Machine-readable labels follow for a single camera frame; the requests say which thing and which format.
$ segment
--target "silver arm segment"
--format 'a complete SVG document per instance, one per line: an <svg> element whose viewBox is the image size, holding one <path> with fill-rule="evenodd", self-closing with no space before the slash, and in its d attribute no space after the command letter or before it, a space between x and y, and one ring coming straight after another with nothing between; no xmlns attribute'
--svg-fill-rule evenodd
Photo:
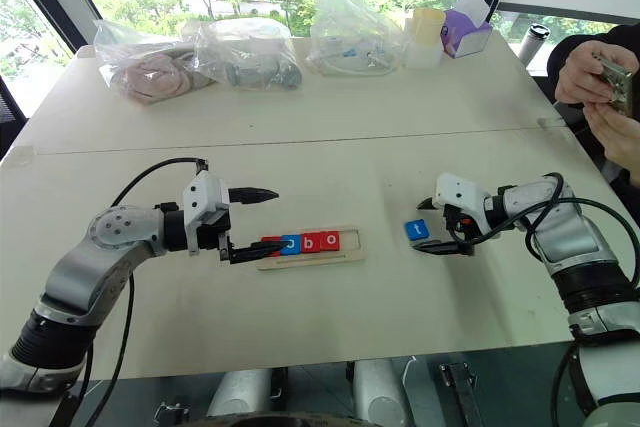
<svg viewBox="0 0 640 427"><path fill-rule="evenodd" d="M476 183L446 173L438 179L435 196L419 208L444 209L445 217L452 217L447 218L448 225L471 218L477 232L487 234L527 208L551 200L557 185L555 177L545 176L521 186L502 187L492 196ZM571 187L564 184L560 198L573 197ZM528 214L516 226L527 230L542 210ZM532 240L569 311L570 330L579 343L570 368L583 411L600 418L603 406L607 412L616 411L610 403L625 402L633 406L625 404L623 412L638 413L640 300L635 286L578 204L556 204L536 227ZM418 246L418 250L428 252L425 247ZM442 252L436 248L434 253Z"/></svg>
<svg viewBox="0 0 640 427"><path fill-rule="evenodd" d="M30 359L38 339L19 341L0 359L0 389L52 392L73 385L84 366L82 349L93 340L131 273L145 260L166 252L162 230L158 209L121 206L98 215L82 241L52 270L31 318L34 330L69 326L70 333L83 334L82 341L69 346L70 352L62 354L62 361L47 359L45 354L30 364L16 357ZM61 367L60 362L71 365Z"/></svg>

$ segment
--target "clear plastic bag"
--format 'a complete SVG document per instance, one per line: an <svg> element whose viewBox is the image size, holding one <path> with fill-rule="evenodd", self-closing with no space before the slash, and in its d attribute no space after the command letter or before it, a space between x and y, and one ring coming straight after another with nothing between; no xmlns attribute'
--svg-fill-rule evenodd
<svg viewBox="0 0 640 427"><path fill-rule="evenodd" d="M107 20L96 21L99 71L107 86L142 103L177 97L211 83L193 72L193 38L144 34Z"/></svg>
<svg viewBox="0 0 640 427"><path fill-rule="evenodd" d="M260 17L200 24L193 69L249 90L289 90L302 82L289 29Z"/></svg>
<svg viewBox="0 0 640 427"><path fill-rule="evenodd" d="M316 0L307 61L325 75L383 75L401 61L400 27L364 0Z"/></svg>

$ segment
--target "purple box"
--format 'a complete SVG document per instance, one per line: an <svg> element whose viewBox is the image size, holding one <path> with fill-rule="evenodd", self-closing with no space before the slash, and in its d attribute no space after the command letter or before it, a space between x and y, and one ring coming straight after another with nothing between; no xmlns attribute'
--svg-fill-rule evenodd
<svg viewBox="0 0 640 427"><path fill-rule="evenodd" d="M453 58L480 52L487 45L493 27L484 22L476 27L471 19L456 10L445 10L446 19L440 32L444 51Z"/></svg>

